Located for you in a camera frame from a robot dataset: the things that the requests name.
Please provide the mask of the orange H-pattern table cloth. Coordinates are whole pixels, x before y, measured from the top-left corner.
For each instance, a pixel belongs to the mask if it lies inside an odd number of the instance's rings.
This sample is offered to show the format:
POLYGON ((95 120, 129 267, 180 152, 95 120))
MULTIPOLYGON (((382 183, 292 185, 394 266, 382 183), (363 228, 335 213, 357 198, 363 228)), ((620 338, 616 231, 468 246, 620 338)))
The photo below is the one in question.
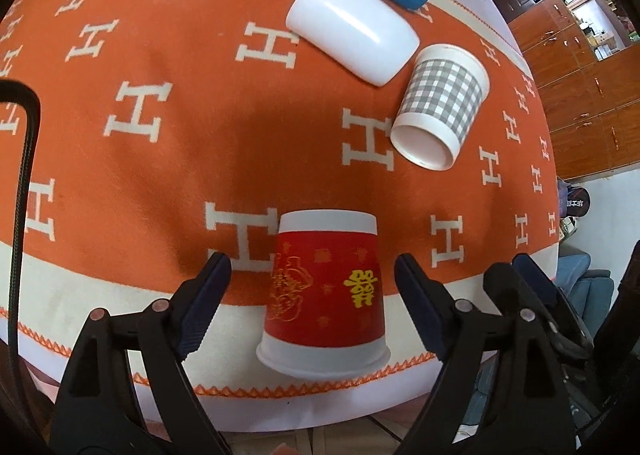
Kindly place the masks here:
POLYGON ((319 427, 414 399, 438 363, 393 281, 411 253, 484 311, 490 264, 529 253, 558 268, 554 154, 533 76, 491 0, 405 12, 422 45, 486 68, 490 93, 454 167, 416 166, 390 143, 410 78, 359 80, 288 32, 294 0, 16 0, 1 74, 42 116, 29 184, 18 331, 22 357, 60 379, 89 312, 137 312, 232 262, 228 293, 186 371, 224 431, 319 427), (372 213, 390 361, 357 379, 304 383, 259 363, 282 214, 372 213))

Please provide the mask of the red paper cup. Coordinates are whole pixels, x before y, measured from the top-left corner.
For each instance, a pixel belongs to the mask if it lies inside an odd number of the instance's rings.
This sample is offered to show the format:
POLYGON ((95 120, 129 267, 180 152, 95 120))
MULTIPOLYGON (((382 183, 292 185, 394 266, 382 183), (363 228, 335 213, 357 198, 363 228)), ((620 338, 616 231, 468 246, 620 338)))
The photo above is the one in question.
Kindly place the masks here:
POLYGON ((305 380, 350 379, 386 365, 374 215, 312 209, 281 216, 256 355, 305 380))

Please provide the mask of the wooden cabinet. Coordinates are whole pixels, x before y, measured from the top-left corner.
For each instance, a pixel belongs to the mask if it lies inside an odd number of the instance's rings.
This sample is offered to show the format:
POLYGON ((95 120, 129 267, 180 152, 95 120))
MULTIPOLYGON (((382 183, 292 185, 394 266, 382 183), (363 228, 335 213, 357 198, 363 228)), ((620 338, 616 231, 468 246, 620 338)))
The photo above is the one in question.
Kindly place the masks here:
POLYGON ((597 59, 563 0, 543 0, 509 27, 534 75, 558 175, 637 166, 639 45, 597 59))

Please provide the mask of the grey checked paper cup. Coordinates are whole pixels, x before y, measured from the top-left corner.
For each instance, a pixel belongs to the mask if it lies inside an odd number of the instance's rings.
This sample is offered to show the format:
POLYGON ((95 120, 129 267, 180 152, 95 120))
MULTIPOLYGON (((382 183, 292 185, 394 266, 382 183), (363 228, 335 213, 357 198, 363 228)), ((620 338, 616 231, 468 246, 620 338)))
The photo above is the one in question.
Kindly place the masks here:
POLYGON ((390 141, 421 168, 450 169, 489 91, 488 72, 474 54, 452 44, 427 46, 416 56, 390 141))

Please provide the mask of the white ceramic mug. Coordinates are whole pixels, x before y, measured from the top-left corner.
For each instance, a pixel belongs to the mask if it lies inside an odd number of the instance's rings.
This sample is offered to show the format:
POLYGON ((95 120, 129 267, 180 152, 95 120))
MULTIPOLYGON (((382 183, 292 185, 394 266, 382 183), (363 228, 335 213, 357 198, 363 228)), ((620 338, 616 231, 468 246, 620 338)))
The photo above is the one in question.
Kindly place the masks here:
POLYGON ((375 86, 392 80, 420 43, 416 30, 382 0, 295 0, 285 25, 375 86))

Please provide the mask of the blue sofa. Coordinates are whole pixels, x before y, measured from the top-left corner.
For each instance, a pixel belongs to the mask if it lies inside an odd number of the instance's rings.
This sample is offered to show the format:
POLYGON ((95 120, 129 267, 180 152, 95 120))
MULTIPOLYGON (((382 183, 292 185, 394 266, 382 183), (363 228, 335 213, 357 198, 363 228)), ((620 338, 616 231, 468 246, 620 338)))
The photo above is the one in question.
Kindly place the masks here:
POLYGON ((588 253, 573 253, 559 257, 555 282, 594 337, 611 308, 611 272, 593 269, 588 253))

